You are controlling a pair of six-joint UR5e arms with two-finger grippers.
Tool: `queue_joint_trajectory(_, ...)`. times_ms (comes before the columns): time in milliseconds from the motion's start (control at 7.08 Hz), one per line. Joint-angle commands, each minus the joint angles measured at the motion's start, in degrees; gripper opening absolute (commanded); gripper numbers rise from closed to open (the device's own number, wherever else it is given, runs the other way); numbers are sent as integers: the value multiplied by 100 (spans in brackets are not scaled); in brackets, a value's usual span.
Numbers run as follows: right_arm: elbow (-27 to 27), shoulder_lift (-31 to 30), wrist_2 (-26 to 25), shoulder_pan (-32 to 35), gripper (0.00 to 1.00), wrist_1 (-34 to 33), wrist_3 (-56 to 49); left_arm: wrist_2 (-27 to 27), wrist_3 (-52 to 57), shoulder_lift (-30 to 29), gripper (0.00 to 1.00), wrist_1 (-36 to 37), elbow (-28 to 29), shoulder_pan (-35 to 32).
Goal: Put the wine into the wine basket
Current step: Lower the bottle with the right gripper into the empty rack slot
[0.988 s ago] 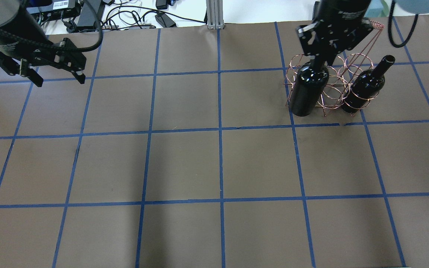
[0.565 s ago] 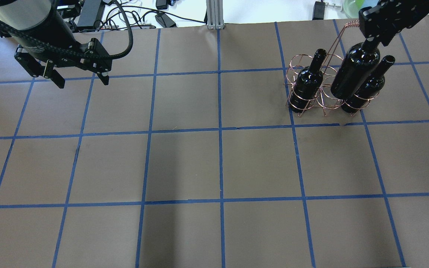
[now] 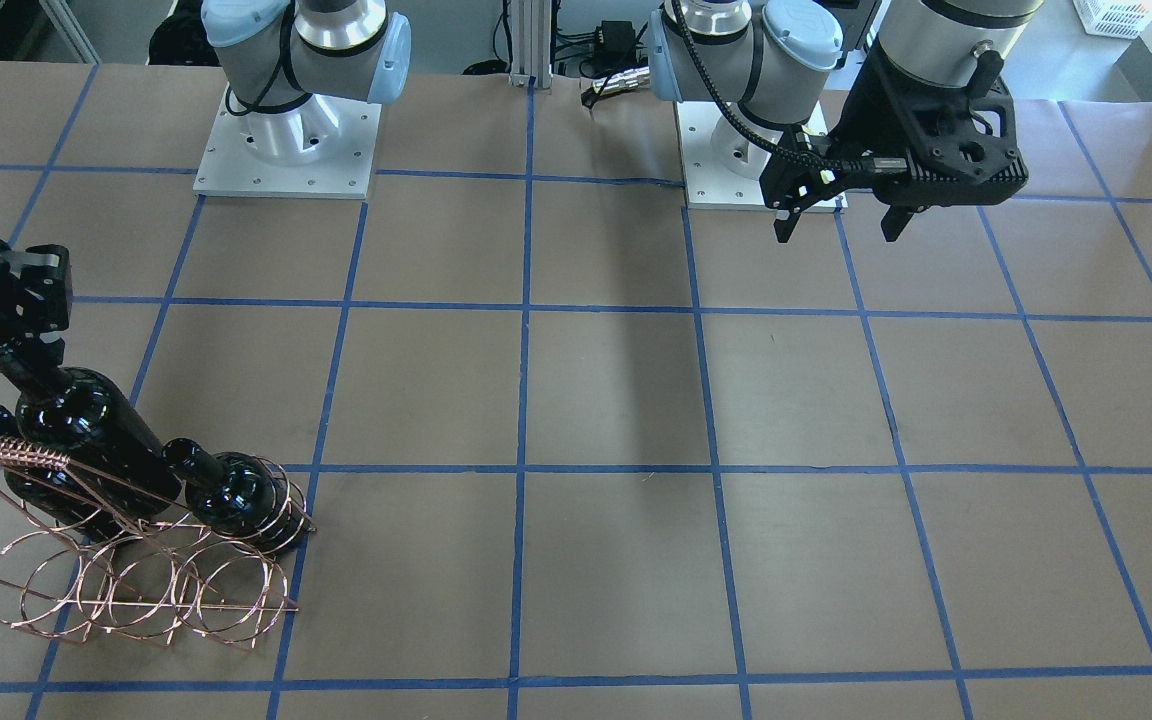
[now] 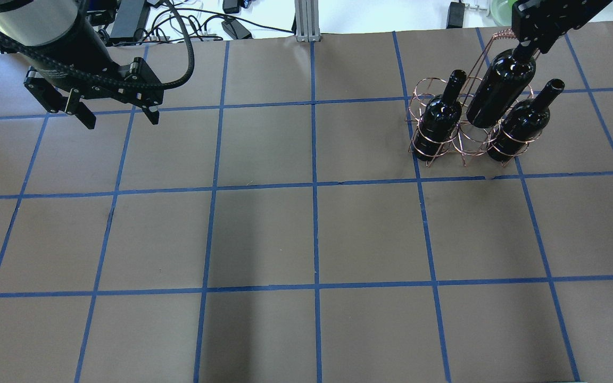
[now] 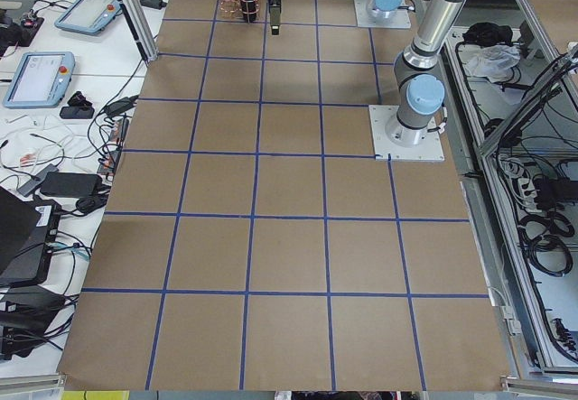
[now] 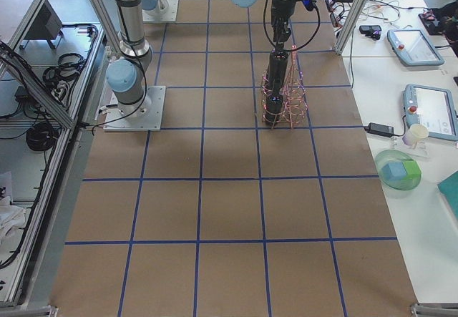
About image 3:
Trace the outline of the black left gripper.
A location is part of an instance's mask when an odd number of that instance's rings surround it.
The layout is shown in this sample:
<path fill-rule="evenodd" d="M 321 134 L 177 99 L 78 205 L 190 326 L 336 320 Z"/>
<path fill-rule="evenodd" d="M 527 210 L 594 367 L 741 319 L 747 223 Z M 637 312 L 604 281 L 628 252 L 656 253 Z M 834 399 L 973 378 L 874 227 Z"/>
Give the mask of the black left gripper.
<path fill-rule="evenodd" d="M 847 94 L 838 124 L 826 135 L 806 126 L 782 132 L 760 173 L 764 204 L 774 210 L 774 237 L 787 243 L 801 214 L 842 191 L 846 172 L 823 167 L 833 159 L 901 158 L 902 176 L 877 179 L 884 241 L 895 243 L 922 206 L 993 205 L 1010 199 L 1029 181 L 1016 137 L 1016 114 L 1001 78 L 1005 58 L 995 50 L 969 55 L 963 88 L 929 85 L 897 68 L 881 46 L 870 50 Z"/>

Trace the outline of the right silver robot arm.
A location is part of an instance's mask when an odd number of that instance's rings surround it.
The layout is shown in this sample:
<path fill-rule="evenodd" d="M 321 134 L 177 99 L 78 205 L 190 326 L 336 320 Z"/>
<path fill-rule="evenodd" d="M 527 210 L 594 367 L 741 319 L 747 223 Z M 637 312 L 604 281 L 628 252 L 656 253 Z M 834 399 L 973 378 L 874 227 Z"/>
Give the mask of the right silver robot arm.
<path fill-rule="evenodd" d="M 381 106 L 410 76 L 410 20 L 382 1 L 205 1 L 200 24 L 227 76 L 195 192 L 366 191 Z M 70 324 L 65 247 L 15 250 L 0 240 L 0 344 L 22 342 L 50 365 Z"/>

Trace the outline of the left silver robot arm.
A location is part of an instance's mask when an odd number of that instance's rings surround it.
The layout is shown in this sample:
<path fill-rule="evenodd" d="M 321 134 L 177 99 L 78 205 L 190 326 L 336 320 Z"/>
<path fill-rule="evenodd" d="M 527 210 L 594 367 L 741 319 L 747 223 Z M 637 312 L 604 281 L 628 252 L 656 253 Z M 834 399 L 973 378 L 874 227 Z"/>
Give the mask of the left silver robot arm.
<path fill-rule="evenodd" d="M 893 1 L 838 124 L 806 123 L 844 28 L 814 1 L 664 1 L 646 23 L 653 94 L 703 103 L 742 145 L 785 243 L 820 200 L 869 190 L 899 238 L 929 209 L 1009 200 L 1029 179 L 1005 61 L 1038 1 Z"/>

